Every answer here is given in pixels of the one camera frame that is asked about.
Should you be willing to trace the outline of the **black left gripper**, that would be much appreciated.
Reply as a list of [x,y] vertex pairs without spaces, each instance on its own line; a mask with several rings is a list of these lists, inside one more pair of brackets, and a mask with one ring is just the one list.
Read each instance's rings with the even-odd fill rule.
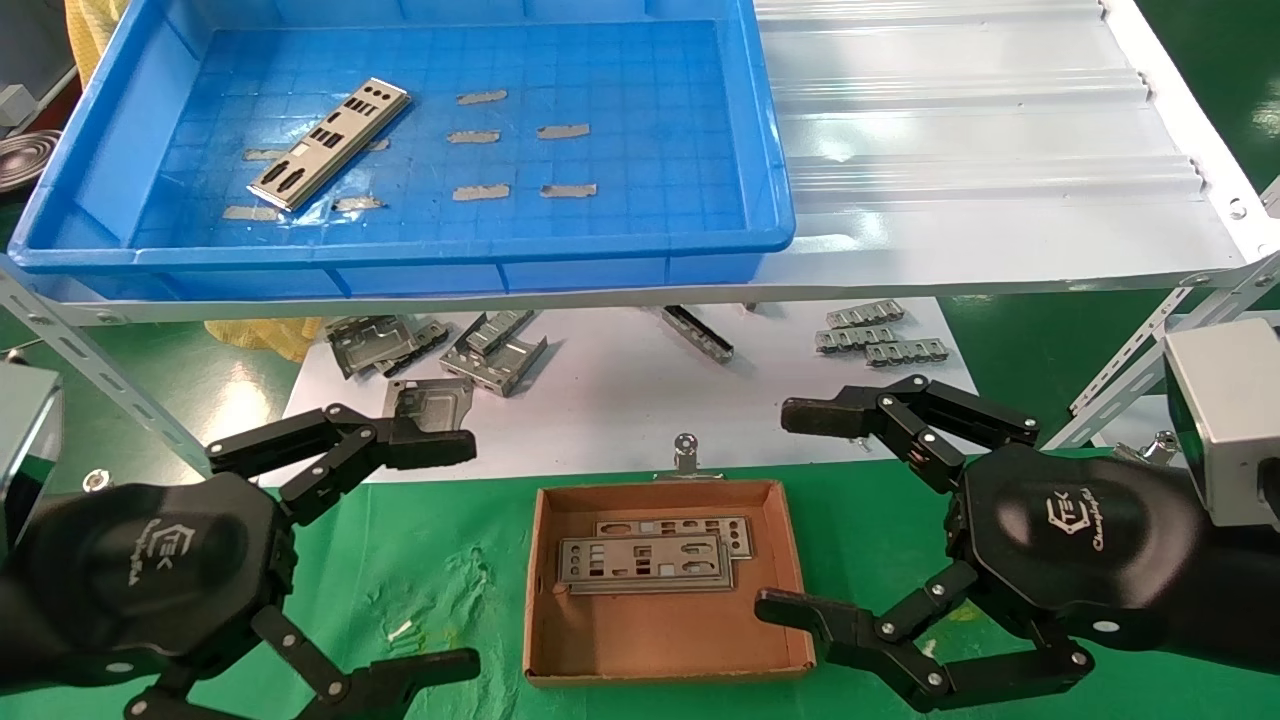
[[280,487],[279,505],[230,474],[42,502],[3,562],[4,691],[161,674],[127,719],[236,719],[188,693],[260,641],[314,693],[297,719],[403,719],[421,691],[480,675],[474,648],[340,673],[279,609],[298,560],[292,524],[317,520],[379,468],[474,460],[471,432],[333,404],[215,441],[205,455],[215,473],[243,479],[306,466]]

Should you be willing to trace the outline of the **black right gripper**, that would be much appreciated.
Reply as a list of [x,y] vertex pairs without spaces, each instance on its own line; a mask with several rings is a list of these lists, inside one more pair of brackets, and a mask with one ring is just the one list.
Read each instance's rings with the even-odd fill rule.
[[[1070,691],[1094,660],[1069,635],[1277,670],[1277,533],[1216,527],[1187,471],[1042,454],[1027,447],[1033,416],[925,375],[787,398],[780,423],[876,437],[934,492],[956,493],[951,552],[975,569],[952,562],[882,616],[777,588],[755,597],[756,619],[809,633],[826,662],[877,675],[918,712]],[[945,436],[997,450],[965,469]],[[970,593],[1033,650],[951,664],[924,655],[916,639]]]

